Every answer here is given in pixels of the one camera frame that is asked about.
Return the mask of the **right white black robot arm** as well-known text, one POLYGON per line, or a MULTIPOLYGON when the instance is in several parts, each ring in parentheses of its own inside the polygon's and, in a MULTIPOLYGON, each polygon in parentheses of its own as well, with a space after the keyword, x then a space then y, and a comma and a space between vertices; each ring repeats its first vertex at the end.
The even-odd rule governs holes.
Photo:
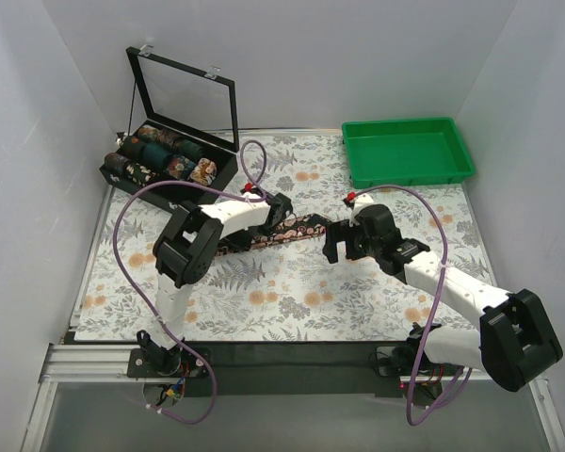
POLYGON ((348 260, 374 259, 383 273, 439 295, 472 326, 455 331, 433 324, 427 331, 415 325, 390 364, 406 356, 409 367, 423 375, 439 364, 471 367, 516 392, 562 359, 562 346, 535 293, 510 293, 443 265, 429 246, 402 236, 383 204, 354 202, 351 207, 350 218, 326 227, 323 253, 330 263, 337 263, 337 245, 344 243, 348 260))

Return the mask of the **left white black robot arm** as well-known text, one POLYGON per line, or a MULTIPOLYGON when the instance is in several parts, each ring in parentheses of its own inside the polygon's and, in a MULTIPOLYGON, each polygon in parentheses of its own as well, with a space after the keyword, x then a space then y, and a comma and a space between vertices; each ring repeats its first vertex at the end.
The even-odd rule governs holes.
POLYGON ((187 304, 194 285, 208 272, 224 242, 233 250, 248 250, 257 236, 272 234, 293 212, 282 193, 261 201, 246 193, 239 201, 183 204, 174 213, 153 246, 156 259, 156 320, 137 333, 145 362, 158 375, 174 375, 182 363, 177 342, 183 338, 187 304))

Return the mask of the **black floral necktie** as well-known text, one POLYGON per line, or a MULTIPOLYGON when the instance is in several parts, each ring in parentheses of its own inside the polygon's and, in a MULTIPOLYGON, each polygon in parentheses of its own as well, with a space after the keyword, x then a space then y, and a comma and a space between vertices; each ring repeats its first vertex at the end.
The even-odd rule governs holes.
POLYGON ((258 229, 240 231, 222 238, 218 243, 216 256, 247 252, 291 242, 317 238, 325 234, 332 220, 319 214, 309 214, 290 219, 274 227, 271 232, 260 232, 258 229))

